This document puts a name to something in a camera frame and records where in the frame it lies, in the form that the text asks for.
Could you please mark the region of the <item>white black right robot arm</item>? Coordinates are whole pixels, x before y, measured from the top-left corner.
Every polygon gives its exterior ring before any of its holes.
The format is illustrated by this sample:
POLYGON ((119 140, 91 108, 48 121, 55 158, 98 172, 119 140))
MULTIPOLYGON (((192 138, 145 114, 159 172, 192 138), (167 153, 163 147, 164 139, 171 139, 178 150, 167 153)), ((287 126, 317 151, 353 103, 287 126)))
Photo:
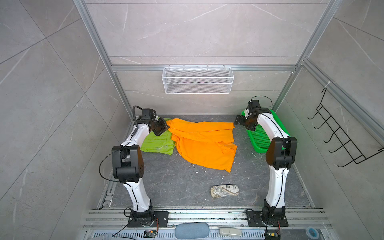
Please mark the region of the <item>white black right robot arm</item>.
POLYGON ((295 162, 298 141, 295 137, 290 137, 278 125, 271 113, 237 115, 234 124, 248 129, 260 125, 271 141, 266 152, 266 162, 270 169, 269 189, 261 212, 261 219, 267 227, 281 223, 286 212, 287 176, 295 162))

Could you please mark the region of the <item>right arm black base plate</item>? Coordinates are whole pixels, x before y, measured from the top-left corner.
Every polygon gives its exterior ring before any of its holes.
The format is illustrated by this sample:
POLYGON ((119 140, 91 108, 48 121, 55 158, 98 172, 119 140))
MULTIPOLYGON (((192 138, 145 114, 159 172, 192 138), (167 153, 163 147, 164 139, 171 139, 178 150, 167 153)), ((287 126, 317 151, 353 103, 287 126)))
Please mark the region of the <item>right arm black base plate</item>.
POLYGON ((254 211, 245 210, 249 227, 288 227, 285 208, 272 210, 254 211))

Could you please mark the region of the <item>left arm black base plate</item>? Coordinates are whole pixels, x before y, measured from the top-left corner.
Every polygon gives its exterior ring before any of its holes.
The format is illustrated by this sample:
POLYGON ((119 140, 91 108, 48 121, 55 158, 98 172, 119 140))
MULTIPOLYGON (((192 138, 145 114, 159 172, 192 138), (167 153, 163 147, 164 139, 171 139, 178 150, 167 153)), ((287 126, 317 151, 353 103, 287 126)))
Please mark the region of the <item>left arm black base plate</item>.
POLYGON ((169 212, 167 211, 155 211, 155 212, 133 212, 129 219, 129 228, 149 228, 157 227, 166 228, 169 221, 169 212))

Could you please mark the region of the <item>lime green shorts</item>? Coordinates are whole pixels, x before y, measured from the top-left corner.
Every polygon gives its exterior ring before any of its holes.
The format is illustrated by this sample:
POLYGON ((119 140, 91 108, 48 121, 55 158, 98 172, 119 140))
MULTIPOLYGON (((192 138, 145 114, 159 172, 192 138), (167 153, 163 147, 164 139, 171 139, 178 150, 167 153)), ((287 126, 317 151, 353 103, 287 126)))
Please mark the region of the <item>lime green shorts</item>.
POLYGON ((160 136, 156 136, 153 132, 150 132, 140 145, 141 151, 147 153, 161 153, 166 155, 172 155, 175 142, 172 140, 172 133, 167 130, 160 136))

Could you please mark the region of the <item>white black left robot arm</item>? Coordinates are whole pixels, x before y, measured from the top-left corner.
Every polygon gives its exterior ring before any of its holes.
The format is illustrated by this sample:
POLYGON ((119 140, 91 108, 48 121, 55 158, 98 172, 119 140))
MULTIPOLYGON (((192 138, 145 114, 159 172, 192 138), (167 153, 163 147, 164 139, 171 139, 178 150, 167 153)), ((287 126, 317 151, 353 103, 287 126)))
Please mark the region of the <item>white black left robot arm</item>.
POLYGON ((134 127, 130 137, 121 145, 114 146, 104 159, 112 158, 112 181, 123 184, 131 198, 133 207, 130 209, 129 224, 138 223, 149 227, 157 219, 143 183, 145 164, 141 146, 150 133, 160 136, 169 126, 153 109, 133 106, 132 112, 134 127))

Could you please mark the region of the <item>orange shorts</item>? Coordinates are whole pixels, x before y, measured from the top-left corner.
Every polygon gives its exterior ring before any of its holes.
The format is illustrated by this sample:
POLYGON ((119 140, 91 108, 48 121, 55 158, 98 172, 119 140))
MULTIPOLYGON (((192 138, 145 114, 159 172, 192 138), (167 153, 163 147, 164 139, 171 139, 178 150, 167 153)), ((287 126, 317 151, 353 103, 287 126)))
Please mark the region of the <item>orange shorts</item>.
POLYGON ((237 146, 233 123, 167 121, 178 153, 191 164, 231 172, 237 146))

